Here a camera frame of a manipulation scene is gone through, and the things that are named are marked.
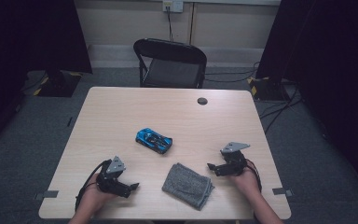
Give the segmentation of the blue toy car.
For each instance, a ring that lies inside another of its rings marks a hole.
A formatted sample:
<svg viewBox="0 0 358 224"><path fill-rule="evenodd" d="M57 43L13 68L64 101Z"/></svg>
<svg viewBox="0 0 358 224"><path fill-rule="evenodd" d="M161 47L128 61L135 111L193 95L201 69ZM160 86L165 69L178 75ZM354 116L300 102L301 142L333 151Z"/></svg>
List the blue toy car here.
<svg viewBox="0 0 358 224"><path fill-rule="evenodd" d="M153 131L150 128L140 130L135 141L158 154L165 154L172 146L172 139Z"/></svg>

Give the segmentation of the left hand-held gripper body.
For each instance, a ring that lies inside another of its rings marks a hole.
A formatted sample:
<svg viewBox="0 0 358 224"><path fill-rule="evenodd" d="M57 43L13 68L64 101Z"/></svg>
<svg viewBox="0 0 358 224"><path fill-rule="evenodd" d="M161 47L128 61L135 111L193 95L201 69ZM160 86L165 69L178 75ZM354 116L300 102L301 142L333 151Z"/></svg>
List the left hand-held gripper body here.
<svg viewBox="0 0 358 224"><path fill-rule="evenodd" d="M102 170L97 176L97 184L102 192L120 196L120 188L127 187L118 181L125 170L124 163L118 156L103 162Z"/></svg>

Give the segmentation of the black curtain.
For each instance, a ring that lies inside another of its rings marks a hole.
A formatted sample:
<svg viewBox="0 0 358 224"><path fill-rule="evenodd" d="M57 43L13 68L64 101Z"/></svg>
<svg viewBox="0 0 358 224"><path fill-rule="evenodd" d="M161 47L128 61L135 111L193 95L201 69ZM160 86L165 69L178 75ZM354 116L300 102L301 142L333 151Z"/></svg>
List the black curtain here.
<svg viewBox="0 0 358 224"><path fill-rule="evenodd" d="M257 75L298 82L358 174L358 0L281 0Z"/></svg>
<svg viewBox="0 0 358 224"><path fill-rule="evenodd" d="M92 72L75 0L0 0L0 132L40 70Z"/></svg>

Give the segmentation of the black stand base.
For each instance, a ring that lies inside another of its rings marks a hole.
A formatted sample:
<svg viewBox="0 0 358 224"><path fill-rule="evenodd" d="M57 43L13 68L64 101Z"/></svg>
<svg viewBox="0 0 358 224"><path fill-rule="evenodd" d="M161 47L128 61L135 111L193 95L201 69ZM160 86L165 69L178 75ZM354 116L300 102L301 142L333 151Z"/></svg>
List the black stand base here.
<svg viewBox="0 0 358 224"><path fill-rule="evenodd" d="M34 91L34 96L71 97L82 75L76 72L47 70L47 76Z"/></svg>
<svg viewBox="0 0 358 224"><path fill-rule="evenodd" d="M288 101L288 93L281 82L269 77L247 79L250 92L256 100L260 101Z"/></svg>

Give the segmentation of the beige wall conduit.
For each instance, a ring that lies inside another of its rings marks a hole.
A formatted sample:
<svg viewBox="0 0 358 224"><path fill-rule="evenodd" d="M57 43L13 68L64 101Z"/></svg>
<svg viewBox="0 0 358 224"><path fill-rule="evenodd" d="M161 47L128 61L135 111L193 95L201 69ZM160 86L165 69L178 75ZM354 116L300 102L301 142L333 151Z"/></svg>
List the beige wall conduit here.
<svg viewBox="0 0 358 224"><path fill-rule="evenodd" d="M189 24L188 24L188 37L187 43L193 44L194 40L194 29L195 29L195 19L197 17L197 6L196 3L189 3Z"/></svg>

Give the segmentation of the black folding chair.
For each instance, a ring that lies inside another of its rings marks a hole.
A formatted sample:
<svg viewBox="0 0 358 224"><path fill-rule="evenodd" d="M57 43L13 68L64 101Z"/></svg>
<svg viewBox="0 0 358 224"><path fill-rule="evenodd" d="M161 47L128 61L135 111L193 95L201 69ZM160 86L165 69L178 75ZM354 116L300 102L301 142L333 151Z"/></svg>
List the black folding chair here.
<svg viewBox="0 0 358 224"><path fill-rule="evenodd" d="M207 57L199 48L185 43L144 38L133 44L133 50L139 60L141 87L202 87Z"/></svg>

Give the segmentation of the person's left hand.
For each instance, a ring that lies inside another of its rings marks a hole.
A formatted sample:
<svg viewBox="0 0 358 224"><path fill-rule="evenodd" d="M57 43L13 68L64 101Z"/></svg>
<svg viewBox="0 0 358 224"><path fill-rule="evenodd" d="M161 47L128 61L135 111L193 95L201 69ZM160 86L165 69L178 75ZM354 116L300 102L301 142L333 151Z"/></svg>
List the person's left hand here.
<svg viewBox="0 0 358 224"><path fill-rule="evenodd" d="M99 189L99 186L96 184L97 176L98 175L93 175L87 184L80 205L77 208L78 212L88 212L93 215L106 203L117 197L115 194L105 193Z"/></svg>

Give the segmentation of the person's right hand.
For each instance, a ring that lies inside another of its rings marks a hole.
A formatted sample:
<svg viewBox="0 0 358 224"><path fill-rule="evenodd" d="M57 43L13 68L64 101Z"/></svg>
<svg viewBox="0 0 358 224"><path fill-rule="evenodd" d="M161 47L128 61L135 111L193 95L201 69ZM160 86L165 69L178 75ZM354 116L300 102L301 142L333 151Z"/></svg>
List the person's right hand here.
<svg viewBox="0 0 358 224"><path fill-rule="evenodd" d="M228 178L245 196L260 192L255 174L250 168L245 168L241 175L232 175Z"/></svg>

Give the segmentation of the grey knitted cloth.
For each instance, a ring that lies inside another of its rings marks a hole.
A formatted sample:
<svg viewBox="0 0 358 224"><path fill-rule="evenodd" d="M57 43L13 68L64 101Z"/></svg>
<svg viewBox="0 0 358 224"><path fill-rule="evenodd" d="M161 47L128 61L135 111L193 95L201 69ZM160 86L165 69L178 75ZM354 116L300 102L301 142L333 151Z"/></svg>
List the grey knitted cloth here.
<svg viewBox="0 0 358 224"><path fill-rule="evenodd" d="M207 203L214 185L210 177L176 163L168 172L161 189L200 211Z"/></svg>

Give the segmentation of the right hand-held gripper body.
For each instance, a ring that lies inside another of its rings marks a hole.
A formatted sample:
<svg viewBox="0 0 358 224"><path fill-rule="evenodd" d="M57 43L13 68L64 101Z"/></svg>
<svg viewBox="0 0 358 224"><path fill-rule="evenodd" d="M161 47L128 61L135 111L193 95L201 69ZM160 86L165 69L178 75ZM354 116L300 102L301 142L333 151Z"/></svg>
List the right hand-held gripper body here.
<svg viewBox="0 0 358 224"><path fill-rule="evenodd" d="M247 165L244 155L241 153L242 149L249 147L246 143L230 142L223 149L220 150L225 164L222 170L229 170L231 175L240 175Z"/></svg>

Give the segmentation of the grey tape strip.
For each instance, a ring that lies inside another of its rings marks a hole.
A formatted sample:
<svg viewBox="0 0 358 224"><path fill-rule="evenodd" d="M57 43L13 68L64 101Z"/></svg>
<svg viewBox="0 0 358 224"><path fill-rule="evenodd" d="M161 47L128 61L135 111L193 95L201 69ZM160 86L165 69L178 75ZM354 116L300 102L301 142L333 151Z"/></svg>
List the grey tape strip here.
<svg viewBox="0 0 358 224"><path fill-rule="evenodd" d="M274 195L285 195L286 197L291 197L294 193L290 189L285 188L275 188L272 189Z"/></svg>
<svg viewBox="0 0 358 224"><path fill-rule="evenodd" d="M57 190L46 190L44 192L36 193L34 196L35 200L43 201L45 198L56 198L58 196Z"/></svg>

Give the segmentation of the white wall socket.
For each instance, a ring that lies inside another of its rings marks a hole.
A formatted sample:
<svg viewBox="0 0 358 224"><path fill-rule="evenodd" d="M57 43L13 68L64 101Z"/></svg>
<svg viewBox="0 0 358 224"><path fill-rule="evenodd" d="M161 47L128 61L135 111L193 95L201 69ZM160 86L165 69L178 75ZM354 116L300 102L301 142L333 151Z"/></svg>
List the white wall socket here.
<svg viewBox="0 0 358 224"><path fill-rule="evenodd" d="M162 10L164 12L182 13L184 11L184 2L180 0L164 0Z"/></svg>

